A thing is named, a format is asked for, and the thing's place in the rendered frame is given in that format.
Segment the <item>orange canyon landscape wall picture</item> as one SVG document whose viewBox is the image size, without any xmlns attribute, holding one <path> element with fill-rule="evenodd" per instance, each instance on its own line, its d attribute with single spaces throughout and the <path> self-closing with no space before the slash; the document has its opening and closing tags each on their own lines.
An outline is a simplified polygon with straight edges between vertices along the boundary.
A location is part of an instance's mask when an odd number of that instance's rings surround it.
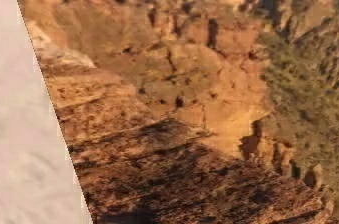
<svg viewBox="0 0 339 224">
<path fill-rule="evenodd" d="M 18 0 L 90 224 L 339 224 L 339 0 Z"/>
</svg>

